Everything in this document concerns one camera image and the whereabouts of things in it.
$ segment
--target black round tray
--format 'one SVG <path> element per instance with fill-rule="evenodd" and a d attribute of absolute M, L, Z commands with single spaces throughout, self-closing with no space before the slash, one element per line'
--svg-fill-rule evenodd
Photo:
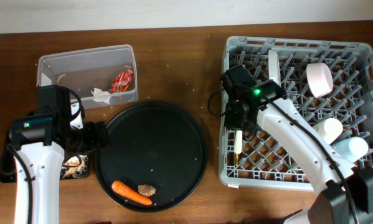
<path fill-rule="evenodd" d="M 142 103 L 115 116 L 107 125 L 111 146 L 97 151 L 100 185 L 119 205 L 137 212 L 158 212 L 185 200 L 196 189 L 207 166 L 207 146 L 197 122 L 185 111 L 162 102 Z M 156 188 L 153 204 L 141 205 L 116 194 L 120 180 L 138 191 Z"/>

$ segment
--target orange carrot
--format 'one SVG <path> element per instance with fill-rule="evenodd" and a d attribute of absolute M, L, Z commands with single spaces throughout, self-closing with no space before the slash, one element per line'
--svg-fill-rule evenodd
<path fill-rule="evenodd" d="M 129 198 L 135 202 L 141 203 L 142 205 L 152 204 L 150 199 L 135 192 L 119 180 L 114 181 L 111 185 L 111 188 L 114 190 L 114 192 L 118 193 L 119 195 Z"/>

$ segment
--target red wrapper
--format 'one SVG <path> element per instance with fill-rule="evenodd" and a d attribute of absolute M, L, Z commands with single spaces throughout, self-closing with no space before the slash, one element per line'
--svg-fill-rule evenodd
<path fill-rule="evenodd" d="M 125 72 L 121 72 L 118 77 L 113 80 L 109 93 L 120 93 L 124 92 L 130 87 L 132 79 L 134 79 L 134 73 L 128 69 Z"/>

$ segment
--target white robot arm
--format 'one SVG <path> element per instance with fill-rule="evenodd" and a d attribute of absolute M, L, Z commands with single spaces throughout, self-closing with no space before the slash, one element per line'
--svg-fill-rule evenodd
<path fill-rule="evenodd" d="M 357 170 L 342 158 L 274 81 L 256 85 L 250 72 L 239 65 L 227 70 L 221 83 L 229 96 L 225 127 L 250 133 L 261 127 L 302 168 L 318 194 L 309 210 L 291 215 L 284 223 L 373 223 L 371 167 Z"/>
<path fill-rule="evenodd" d="M 70 104 L 69 93 L 78 102 Z M 16 224 L 59 223 L 59 180 L 66 157 L 110 144 L 103 121 L 82 123 L 80 98 L 62 86 L 38 89 L 39 109 L 9 130 L 6 150 L 16 162 Z"/>

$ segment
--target wooden table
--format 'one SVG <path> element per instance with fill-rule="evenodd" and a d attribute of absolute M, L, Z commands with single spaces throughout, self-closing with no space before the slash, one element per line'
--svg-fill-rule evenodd
<path fill-rule="evenodd" d="M 238 223 L 280 218 L 310 207 L 316 198 L 312 192 L 231 189 L 218 180 L 220 120 L 207 112 L 206 104 L 219 89 L 222 51 L 231 35 L 366 42 L 373 47 L 373 21 L 0 34 L 0 155 L 13 121 L 37 108 L 39 57 L 130 44 L 138 66 L 139 102 L 168 101 L 184 108 L 203 128 L 209 147 L 204 178 L 180 205 L 145 214 L 113 202 L 94 172 L 86 179 L 63 180 L 60 223 Z M 216 99 L 213 107 L 219 110 L 219 105 Z M 108 122 L 127 106 L 87 110 L 86 120 Z M 0 223 L 13 222 L 15 199 L 16 184 L 0 183 Z"/>

